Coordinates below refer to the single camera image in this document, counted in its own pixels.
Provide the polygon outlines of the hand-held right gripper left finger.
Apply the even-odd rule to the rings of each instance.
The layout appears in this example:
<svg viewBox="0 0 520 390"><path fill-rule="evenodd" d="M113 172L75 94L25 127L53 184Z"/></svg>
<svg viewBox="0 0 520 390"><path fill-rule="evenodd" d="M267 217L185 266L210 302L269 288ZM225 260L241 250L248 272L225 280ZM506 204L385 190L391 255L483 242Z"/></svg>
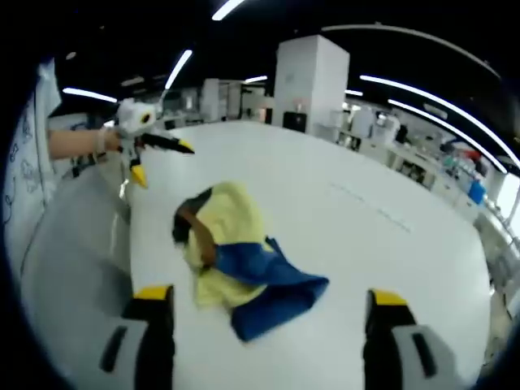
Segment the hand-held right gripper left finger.
<svg viewBox="0 0 520 390"><path fill-rule="evenodd" d="M176 354L174 286L145 287L94 328L88 389L171 389Z"/></svg>

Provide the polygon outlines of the person's left hand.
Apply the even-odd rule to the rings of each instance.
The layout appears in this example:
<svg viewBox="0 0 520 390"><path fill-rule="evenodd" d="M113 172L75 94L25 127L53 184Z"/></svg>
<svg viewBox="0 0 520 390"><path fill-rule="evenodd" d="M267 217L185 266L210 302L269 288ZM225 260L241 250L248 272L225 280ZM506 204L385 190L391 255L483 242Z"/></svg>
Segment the person's left hand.
<svg viewBox="0 0 520 390"><path fill-rule="evenodd" d="M114 128L101 128L96 131L94 153L119 152L121 142L118 132Z"/></svg>

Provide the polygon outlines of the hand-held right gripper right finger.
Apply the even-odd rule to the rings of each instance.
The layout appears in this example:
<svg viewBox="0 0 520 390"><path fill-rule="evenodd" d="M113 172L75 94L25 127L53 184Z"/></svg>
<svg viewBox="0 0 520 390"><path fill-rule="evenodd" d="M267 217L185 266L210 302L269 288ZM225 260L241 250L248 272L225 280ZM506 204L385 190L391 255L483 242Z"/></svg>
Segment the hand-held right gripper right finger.
<svg viewBox="0 0 520 390"><path fill-rule="evenodd" d="M398 294L371 288L366 295L365 389L434 389L447 383L444 342L417 323Z"/></svg>

